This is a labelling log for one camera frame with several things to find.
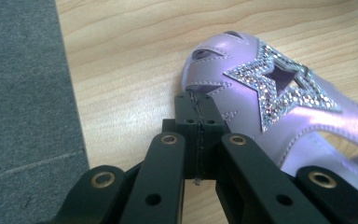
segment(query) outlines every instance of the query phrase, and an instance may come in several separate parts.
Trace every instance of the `wooden table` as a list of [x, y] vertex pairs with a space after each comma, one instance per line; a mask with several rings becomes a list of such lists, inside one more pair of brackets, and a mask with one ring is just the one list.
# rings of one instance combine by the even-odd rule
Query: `wooden table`
[[[57, 0], [90, 167], [142, 161], [181, 69], [227, 30], [261, 37], [358, 102], [358, 1]], [[327, 136], [339, 147], [351, 145]], [[213, 181], [186, 182], [184, 223], [226, 223]]]

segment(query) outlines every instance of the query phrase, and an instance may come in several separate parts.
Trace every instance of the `shoe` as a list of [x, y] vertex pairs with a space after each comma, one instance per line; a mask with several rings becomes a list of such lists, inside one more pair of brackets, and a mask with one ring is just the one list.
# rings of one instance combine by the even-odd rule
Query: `shoe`
[[358, 145], [358, 104], [257, 37], [230, 31], [199, 44], [186, 60], [182, 88], [213, 97], [231, 132], [251, 136], [287, 174], [316, 165], [358, 189], [358, 158], [317, 133]]

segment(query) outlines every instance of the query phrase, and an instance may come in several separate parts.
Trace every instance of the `glittery silver star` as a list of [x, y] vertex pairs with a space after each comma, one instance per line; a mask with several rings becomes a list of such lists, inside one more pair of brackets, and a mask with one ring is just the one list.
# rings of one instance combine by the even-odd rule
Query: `glittery silver star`
[[298, 105], [340, 111], [339, 106], [315, 83], [311, 69], [262, 41], [259, 41], [257, 58], [253, 62], [239, 65], [224, 75], [257, 91], [262, 132]]

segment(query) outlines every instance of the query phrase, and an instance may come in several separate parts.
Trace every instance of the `silver glitter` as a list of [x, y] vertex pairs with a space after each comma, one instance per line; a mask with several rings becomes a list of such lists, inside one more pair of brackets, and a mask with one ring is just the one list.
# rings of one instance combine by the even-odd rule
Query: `silver glitter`
[[[294, 82], [298, 87], [287, 86], [278, 95], [275, 80], [265, 77], [273, 72], [275, 66], [284, 71], [296, 71]], [[259, 41], [257, 58], [253, 62], [228, 70], [224, 75], [257, 91], [262, 132], [298, 105], [340, 111], [340, 107], [315, 83], [311, 69], [287, 58], [262, 41]]]

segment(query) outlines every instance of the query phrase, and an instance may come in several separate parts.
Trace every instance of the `light wood surface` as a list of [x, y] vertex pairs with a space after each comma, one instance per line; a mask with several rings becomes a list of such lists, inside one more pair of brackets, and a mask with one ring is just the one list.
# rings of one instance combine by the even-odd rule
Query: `light wood surface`
[[[57, 8], [90, 167], [141, 161], [162, 119], [174, 118], [187, 55], [227, 30], [257, 35], [358, 102], [358, 1], [57, 0]], [[213, 181], [187, 181], [184, 223], [227, 223]]]

